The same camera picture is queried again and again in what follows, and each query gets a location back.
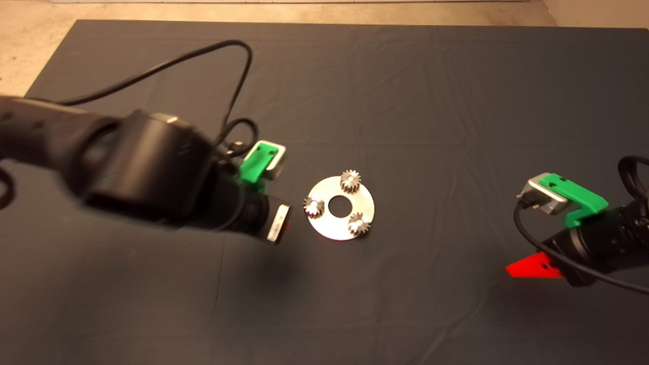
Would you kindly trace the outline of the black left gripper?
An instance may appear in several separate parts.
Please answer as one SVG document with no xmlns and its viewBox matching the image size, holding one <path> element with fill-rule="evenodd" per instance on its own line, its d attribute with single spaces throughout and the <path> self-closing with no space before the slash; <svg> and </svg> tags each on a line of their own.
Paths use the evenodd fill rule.
<svg viewBox="0 0 649 365">
<path fill-rule="evenodd" d="M 274 246 L 291 226 L 294 207 L 278 197 L 241 189 L 234 203 L 233 213 L 223 224 L 224 231 L 247 234 Z"/>
</svg>

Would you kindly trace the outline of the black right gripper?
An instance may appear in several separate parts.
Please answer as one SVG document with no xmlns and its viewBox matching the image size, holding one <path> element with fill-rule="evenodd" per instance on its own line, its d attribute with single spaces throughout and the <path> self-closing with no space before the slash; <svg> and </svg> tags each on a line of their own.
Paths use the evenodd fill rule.
<svg viewBox="0 0 649 365">
<path fill-rule="evenodd" d="M 599 274 L 608 274 L 600 258 L 600 251 L 607 241 L 604 229 L 564 229 L 542 241 L 552 249 L 575 263 Z M 596 276 L 577 270 L 572 266 L 551 260 L 544 252 L 536 252 L 506 266 L 510 277 L 517 279 L 563 279 L 574 288 L 591 286 L 598 281 Z"/>
</svg>

